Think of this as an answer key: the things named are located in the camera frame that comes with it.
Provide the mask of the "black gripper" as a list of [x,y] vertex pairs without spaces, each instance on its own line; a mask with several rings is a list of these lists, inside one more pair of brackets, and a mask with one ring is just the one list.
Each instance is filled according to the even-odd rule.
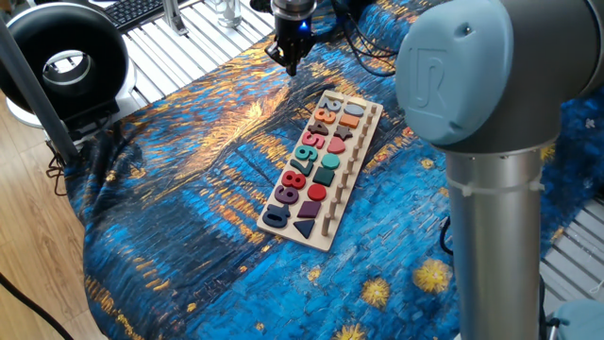
[[267,46],[264,52],[279,65],[287,66],[288,75],[294,77],[298,64],[315,44],[311,17],[289,19],[277,16],[276,40]]

